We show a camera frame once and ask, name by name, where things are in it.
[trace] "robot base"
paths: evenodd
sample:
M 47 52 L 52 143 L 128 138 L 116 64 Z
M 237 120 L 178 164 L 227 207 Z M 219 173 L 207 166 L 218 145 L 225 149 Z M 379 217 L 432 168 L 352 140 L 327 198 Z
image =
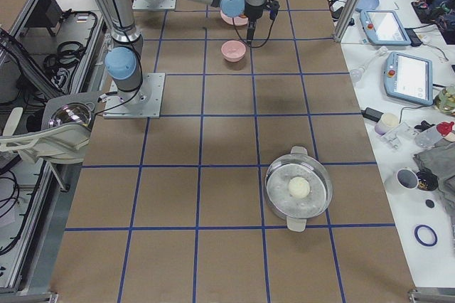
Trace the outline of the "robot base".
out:
M 150 98 L 144 103 L 126 104 L 112 108 L 121 103 L 120 98 L 116 95 L 108 97 L 106 109 L 112 108 L 112 112 L 103 112 L 103 117 L 105 119 L 159 118 L 163 99 L 164 78 L 164 73 L 147 73 L 144 75 L 144 82 L 148 82 L 147 85 L 151 88 Z M 117 91 L 117 86 L 113 81 L 109 91 Z

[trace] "metal mounting plate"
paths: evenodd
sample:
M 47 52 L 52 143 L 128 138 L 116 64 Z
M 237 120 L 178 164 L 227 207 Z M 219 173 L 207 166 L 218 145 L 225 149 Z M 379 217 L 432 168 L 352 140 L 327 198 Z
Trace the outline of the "metal mounting plate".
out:
M 103 117 L 106 119 L 159 118 L 163 99 L 164 78 L 164 73 L 147 73 L 144 75 L 144 82 L 148 82 L 151 88 L 150 99 L 144 103 L 113 108 L 121 103 L 120 98 L 116 95 L 108 97 L 106 109 L 112 108 L 112 111 L 103 112 Z M 117 86 L 113 81 L 109 91 L 117 91 Z
M 134 0 L 134 11 L 164 11 L 174 10 L 176 8 L 177 0 L 163 0 L 156 4 L 150 3 L 147 0 Z

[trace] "white ball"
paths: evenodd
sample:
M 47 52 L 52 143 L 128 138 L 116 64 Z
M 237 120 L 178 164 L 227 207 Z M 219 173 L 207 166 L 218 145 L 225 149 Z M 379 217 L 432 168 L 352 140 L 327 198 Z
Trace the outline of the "white ball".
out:
M 297 176 L 289 181 L 287 188 L 295 198 L 304 198 L 310 194 L 310 183 L 303 177 Z

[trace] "red cap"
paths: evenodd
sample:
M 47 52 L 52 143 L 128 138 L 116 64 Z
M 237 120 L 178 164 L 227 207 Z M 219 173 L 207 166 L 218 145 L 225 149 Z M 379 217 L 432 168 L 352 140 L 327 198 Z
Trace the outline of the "red cap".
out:
M 447 136 L 448 134 L 450 134 L 452 132 L 452 128 L 454 127 L 454 122 L 442 122 L 442 123 L 439 123 L 437 126 L 436 126 L 436 130 L 438 130 L 438 132 L 442 135 L 442 136 Z

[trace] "blue rubber band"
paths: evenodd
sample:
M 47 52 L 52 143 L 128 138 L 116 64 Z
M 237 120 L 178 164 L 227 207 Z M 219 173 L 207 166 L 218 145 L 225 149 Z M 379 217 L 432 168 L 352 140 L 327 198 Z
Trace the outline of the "blue rubber band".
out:
M 434 242 L 433 243 L 426 243 L 424 242 L 422 239 L 420 239 L 419 237 L 419 230 L 420 228 L 426 228 L 427 230 L 429 230 L 433 237 L 434 237 Z M 415 229 L 414 229 L 414 237 L 417 239 L 417 242 L 420 244 L 420 245 L 423 245 L 423 246 L 426 246 L 428 248 L 431 248 L 433 246 L 435 246 L 437 243 L 438 243 L 438 236 L 436 234 L 436 232 L 434 232 L 434 229 L 429 227 L 428 225 L 418 225 Z

